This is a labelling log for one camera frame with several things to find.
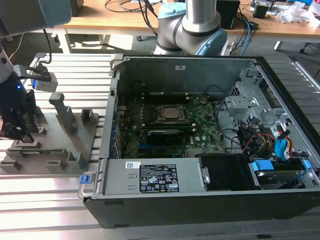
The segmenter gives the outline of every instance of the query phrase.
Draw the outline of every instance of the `motherboard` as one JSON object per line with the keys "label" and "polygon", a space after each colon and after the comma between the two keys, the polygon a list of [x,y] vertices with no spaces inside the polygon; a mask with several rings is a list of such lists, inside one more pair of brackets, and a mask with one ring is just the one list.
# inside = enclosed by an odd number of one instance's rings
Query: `motherboard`
{"label": "motherboard", "polygon": [[119,102],[121,158],[193,158],[226,151],[208,96],[146,95]]}

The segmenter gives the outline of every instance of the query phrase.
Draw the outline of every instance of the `gray robot arm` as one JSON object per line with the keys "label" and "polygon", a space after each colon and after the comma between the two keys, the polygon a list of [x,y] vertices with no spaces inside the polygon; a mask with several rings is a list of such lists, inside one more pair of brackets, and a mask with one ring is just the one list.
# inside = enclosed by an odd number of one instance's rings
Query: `gray robot arm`
{"label": "gray robot arm", "polygon": [[[69,0],[0,0],[0,38],[53,28],[69,22],[71,17]],[[25,89],[21,80],[36,79],[49,84],[53,78],[41,64],[36,68],[13,66],[0,45],[0,137],[34,141],[28,126],[34,124],[37,113],[35,95],[33,90]]]}
{"label": "gray robot arm", "polygon": [[154,54],[174,55],[184,51],[212,56],[221,52],[227,32],[220,28],[221,16],[216,4],[216,0],[186,0],[162,5]]}

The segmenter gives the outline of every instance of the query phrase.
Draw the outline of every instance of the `power supply label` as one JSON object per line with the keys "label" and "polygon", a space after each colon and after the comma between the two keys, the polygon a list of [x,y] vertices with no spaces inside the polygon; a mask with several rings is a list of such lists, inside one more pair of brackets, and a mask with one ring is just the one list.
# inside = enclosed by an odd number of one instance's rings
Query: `power supply label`
{"label": "power supply label", "polygon": [[140,165],[139,187],[143,194],[179,192],[176,165]]}

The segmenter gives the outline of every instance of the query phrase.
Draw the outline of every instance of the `barcode sticker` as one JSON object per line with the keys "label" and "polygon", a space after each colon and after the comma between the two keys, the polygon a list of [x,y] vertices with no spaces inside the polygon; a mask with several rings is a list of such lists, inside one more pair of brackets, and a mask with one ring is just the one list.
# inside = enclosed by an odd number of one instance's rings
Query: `barcode sticker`
{"label": "barcode sticker", "polygon": [[126,161],[125,168],[126,169],[138,169],[140,168],[140,161]]}

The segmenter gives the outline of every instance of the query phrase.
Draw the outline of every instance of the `blue cable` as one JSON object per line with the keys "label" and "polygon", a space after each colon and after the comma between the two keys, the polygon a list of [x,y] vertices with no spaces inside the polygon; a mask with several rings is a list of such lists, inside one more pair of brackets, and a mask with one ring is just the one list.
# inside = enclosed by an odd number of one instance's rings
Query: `blue cable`
{"label": "blue cable", "polygon": [[248,46],[249,37],[250,37],[250,25],[249,25],[249,23],[248,23],[247,20],[245,20],[245,22],[246,22],[246,24],[248,25],[248,36],[246,37],[245,45],[244,45],[244,48],[243,48],[240,56],[242,56],[242,55],[245,53],[245,51],[246,51],[246,49],[247,49],[247,46]]}

